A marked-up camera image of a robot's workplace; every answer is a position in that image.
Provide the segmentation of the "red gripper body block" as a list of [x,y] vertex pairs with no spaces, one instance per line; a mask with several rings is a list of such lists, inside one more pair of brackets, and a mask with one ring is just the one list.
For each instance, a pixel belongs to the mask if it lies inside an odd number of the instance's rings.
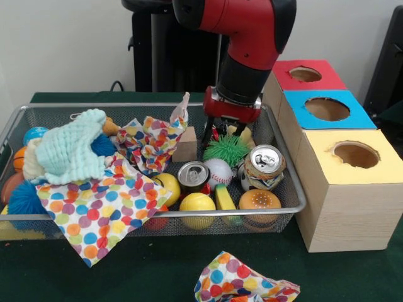
[[254,122],[261,112],[261,98],[255,100],[254,104],[240,105],[231,103],[221,97],[216,87],[207,87],[203,100],[205,114],[213,118],[224,118],[240,124]]

